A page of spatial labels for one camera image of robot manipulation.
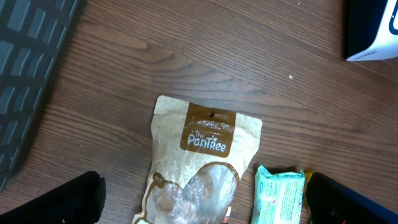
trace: dark wood surface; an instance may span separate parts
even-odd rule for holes
[[[249,223],[261,164],[323,172],[398,212],[398,60],[343,60],[344,2],[89,1],[0,213],[95,170],[100,223],[131,223],[159,95],[263,120],[231,224]]]

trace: food in bag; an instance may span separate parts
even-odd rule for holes
[[[258,150],[261,127],[250,116],[158,97],[152,167],[133,224],[220,224]]]

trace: teal wrapper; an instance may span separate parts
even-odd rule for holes
[[[260,166],[251,224],[298,224],[303,204],[304,171],[272,175]]]

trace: brown label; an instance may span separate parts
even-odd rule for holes
[[[152,178],[153,178],[153,180],[154,180],[155,185],[156,185],[158,188],[162,189],[162,188],[164,187],[165,179],[164,179],[164,177],[162,176],[162,174],[156,172],[156,173],[154,173],[154,175],[153,175]]]
[[[189,104],[180,147],[191,152],[228,157],[236,113]]]

